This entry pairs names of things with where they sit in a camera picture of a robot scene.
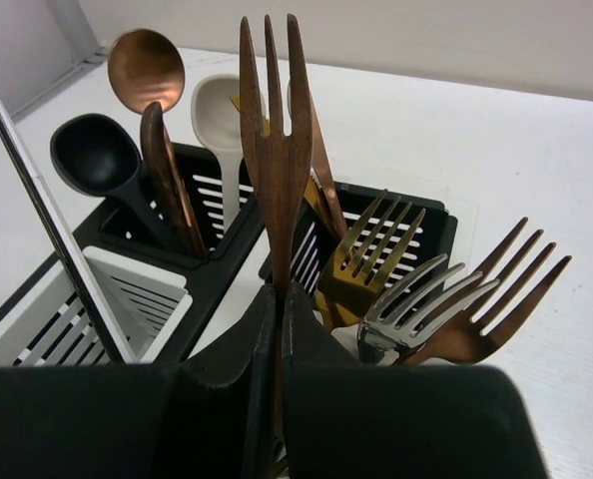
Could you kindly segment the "silver metal fork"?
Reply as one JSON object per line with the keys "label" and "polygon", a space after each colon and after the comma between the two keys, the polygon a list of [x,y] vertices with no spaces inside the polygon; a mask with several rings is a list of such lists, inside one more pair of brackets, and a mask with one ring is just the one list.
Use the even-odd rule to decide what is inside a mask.
{"label": "silver metal fork", "polygon": [[440,254],[424,262],[388,288],[373,303],[359,324],[356,334],[358,358],[361,362],[387,365],[386,359],[393,352],[400,359],[411,356],[422,349],[430,337],[456,313],[500,284],[498,279],[480,283],[483,273],[477,271],[454,283],[437,297],[428,299],[431,292],[464,269],[465,264],[460,262],[424,282],[411,294],[404,295],[406,290],[446,261],[447,255]]}

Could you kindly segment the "copper fork with tines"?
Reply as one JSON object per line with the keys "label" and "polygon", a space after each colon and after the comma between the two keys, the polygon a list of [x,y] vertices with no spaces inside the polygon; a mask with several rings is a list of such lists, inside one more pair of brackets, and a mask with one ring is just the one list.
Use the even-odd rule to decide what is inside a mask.
{"label": "copper fork with tines", "polygon": [[527,222],[527,217],[520,219],[472,274],[445,289],[415,313],[422,329],[432,335],[417,351],[408,357],[399,357],[395,361],[397,365],[416,366],[434,358],[459,365],[475,364],[496,352],[518,331],[571,260],[569,255],[562,257],[511,311],[498,319],[556,248],[554,242],[546,245],[511,285],[499,293],[498,288],[524,262],[543,235],[542,230],[535,231],[491,278],[491,289],[486,290],[483,282],[507,257]]}

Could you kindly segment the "copper round spoon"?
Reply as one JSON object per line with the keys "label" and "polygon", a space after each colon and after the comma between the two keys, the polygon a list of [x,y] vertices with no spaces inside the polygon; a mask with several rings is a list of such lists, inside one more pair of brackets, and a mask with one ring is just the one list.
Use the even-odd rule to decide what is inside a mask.
{"label": "copper round spoon", "polygon": [[117,98],[139,114],[153,101],[164,113],[180,101],[185,69],[175,45],[163,34],[135,29],[121,35],[108,57],[108,77]]}

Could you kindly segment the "black round spoon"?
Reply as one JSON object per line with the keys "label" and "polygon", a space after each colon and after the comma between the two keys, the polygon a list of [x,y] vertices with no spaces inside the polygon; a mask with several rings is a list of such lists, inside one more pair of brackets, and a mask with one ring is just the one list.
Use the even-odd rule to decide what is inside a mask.
{"label": "black round spoon", "polygon": [[75,117],[53,133],[50,154],[54,169],[73,190],[119,201],[138,217],[161,248],[182,249],[151,208],[141,187],[140,152],[118,122],[98,113]]}

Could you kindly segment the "brown wooden spoon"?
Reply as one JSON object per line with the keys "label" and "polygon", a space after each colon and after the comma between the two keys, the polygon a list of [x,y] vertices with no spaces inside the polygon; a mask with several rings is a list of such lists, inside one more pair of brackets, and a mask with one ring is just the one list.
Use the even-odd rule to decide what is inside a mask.
{"label": "brown wooden spoon", "polygon": [[176,237],[188,253],[205,262],[208,259],[207,251],[185,183],[177,168],[159,101],[151,102],[142,113],[140,144],[148,176],[158,192],[167,222],[173,225]]}

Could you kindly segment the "beige plastic spoon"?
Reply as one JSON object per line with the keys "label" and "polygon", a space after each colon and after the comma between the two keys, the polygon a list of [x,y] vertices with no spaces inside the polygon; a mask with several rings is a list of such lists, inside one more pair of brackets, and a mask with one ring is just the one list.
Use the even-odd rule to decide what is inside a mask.
{"label": "beige plastic spoon", "polygon": [[247,173],[243,154],[240,112],[231,96],[240,93],[240,77],[217,74],[201,80],[191,100],[192,126],[200,144],[217,159],[222,181],[224,230],[240,211],[241,170]]}

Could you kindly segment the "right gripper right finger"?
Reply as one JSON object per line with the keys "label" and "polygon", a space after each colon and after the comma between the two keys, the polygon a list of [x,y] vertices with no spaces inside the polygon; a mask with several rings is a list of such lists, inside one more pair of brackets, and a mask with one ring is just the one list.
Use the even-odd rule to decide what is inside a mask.
{"label": "right gripper right finger", "polygon": [[522,397],[488,366],[368,366],[288,289],[283,430],[294,478],[543,478]]}

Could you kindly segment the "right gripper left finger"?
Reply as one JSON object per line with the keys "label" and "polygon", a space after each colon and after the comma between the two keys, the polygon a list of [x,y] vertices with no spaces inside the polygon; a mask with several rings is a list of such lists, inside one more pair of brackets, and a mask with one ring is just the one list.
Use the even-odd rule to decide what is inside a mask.
{"label": "right gripper left finger", "polygon": [[184,362],[0,368],[0,478],[270,478],[276,294]]}

